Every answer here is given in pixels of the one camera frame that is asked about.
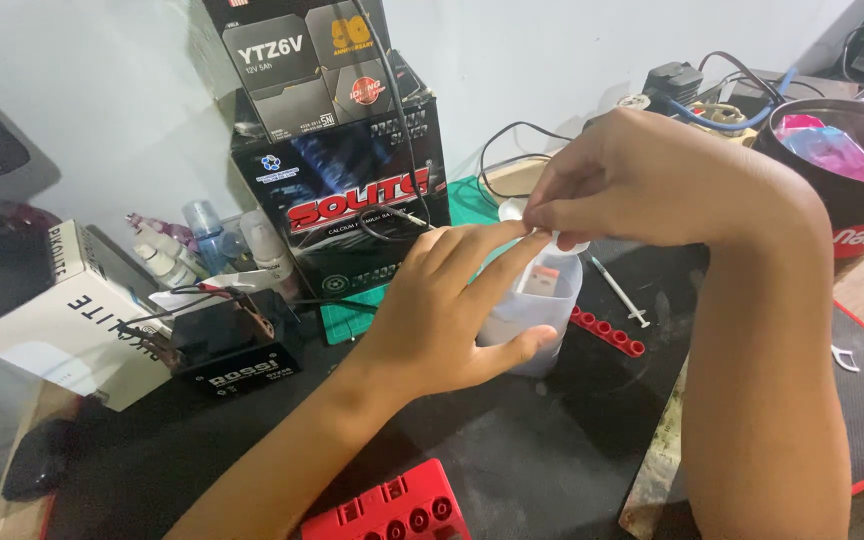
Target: black bucket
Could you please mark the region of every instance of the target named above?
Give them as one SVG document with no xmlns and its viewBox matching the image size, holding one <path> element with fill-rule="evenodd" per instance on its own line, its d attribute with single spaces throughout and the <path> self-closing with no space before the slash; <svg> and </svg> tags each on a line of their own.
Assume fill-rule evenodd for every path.
<svg viewBox="0 0 864 540">
<path fill-rule="evenodd" d="M 794 169 L 819 193 L 832 222 L 835 279 L 839 280 L 864 260 L 864 181 L 844 177 L 813 165 L 787 149 L 775 129 L 788 115 L 817 117 L 829 127 L 847 133 L 864 150 L 864 102 L 808 99 L 777 108 L 752 148 Z"/>
</svg>

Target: desk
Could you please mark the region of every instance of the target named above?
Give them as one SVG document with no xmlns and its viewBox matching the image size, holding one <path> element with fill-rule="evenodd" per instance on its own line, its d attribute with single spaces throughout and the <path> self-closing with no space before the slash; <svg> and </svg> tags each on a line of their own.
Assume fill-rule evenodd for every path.
<svg viewBox="0 0 864 540">
<path fill-rule="evenodd" d="M 623 257 L 629 253 L 639 251 L 625 251 Z M 665 324 L 652 328 L 670 333 L 667 345 L 652 347 L 655 339 L 644 340 L 655 354 L 632 362 L 570 328 L 559 366 L 544 382 L 503 375 L 477 388 L 418 399 L 349 464 L 315 510 L 435 457 L 445 467 L 473 537 L 627 537 L 618 526 L 618 512 L 688 351 L 694 288 L 682 283 L 689 281 L 690 266 L 701 253 L 662 250 L 650 257 L 666 258 L 666 267 L 677 268 L 662 274 L 678 276 L 682 296 L 667 301 Z M 597 283 L 593 276 L 586 272 L 587 285 Z M 633 282 L 645 285 L 647 276 Z M 631 296 L 640 303 L 635 293 Z M 864 263 L 839 283 L 836 298 L 864 320 Z M 641 305 L 654 309 L 655 303 Z M 613 322 L 624 311 L 604 283 L 583 288 L 580 307 Z M 88 440 L 70 481 L 54 498 L 54 520 L 42 537 L 162 536 L 348 350 L 349 345 L 310 344 L 303 374 L 220 405 L 171 381 L 122 413 L 85 407 L 79 423 Z M 43 384 L 16 442 L 52 411 L 68 411 L 74 401 L 65 390 Z M 0 499 L 0 539 L 41 537 L 51 501 Z"/>
</svg>

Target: black motorcycle battery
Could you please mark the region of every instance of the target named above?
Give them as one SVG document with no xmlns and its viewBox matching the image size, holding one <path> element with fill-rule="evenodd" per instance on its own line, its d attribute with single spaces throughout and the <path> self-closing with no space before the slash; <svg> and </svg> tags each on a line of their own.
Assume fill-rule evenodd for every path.
<svg viewBox="0 0 864 540">
<path fill-rule="evenodd" d="M 431 223 L 450 225 L 436 99 L 428 90 L 405 103 L 416 180 Z M 386 212 L 390 206 L 426 220 L 409 179 L 410 154 L 397 114 L 378 116 L 269 143 L 234 135 L 232 158 L 248 188 L 287 241 L 318 298 L 342 298 L 388 283 L 423 231 Z"/>
</svg>

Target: red socket organizer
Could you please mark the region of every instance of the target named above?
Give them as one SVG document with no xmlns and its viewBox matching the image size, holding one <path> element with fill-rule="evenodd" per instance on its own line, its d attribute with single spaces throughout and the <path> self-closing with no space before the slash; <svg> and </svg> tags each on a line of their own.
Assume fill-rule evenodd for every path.
<svg viewBox="0 0 864 540">
<path fill-rule="evenodd" d="M 472 540 L 438 459 L 301 525 L 302 540 Z"/>
<path fill-rule="evenodd" d="M 642 345 L 642 341 L 629 339 L 629 334 L 620 329 L 613 329 L 612 325 L 606 321 L 596 320 L 594 314 L 582 311 L 578 305 L 572 307 L 572 315 L 568 320 L 588 330 L 598 338 L 602 338 L 606 343 L 633 359 L 637 359 L 645 353 L 645 345 Z"/>
</svg>

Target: green cutting mat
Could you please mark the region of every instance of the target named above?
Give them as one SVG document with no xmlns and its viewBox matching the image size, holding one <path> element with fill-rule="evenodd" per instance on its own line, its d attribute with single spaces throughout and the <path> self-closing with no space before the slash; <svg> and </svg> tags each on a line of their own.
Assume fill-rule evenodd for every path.
<svg viewBox="0 0 864 540">
<path fill-rule="evenodd" d="M 453 225 L 468 223 L 496 223 L 496 207 L 486 201 L 476 186 L 477 178 L 470 176 L 453 181 L 448 185 L 448 209 Z M 378 306 L 385 296 L 385 284 L 347 297 L 345 300 Z M 365 334 L 372 325 L 373 314 L 363 313 L 341 305 L 323 305 L 319 308 L 321 322 L 325 326 L 325 337 L 329 345 L 348 341 Z"/>
</svg>

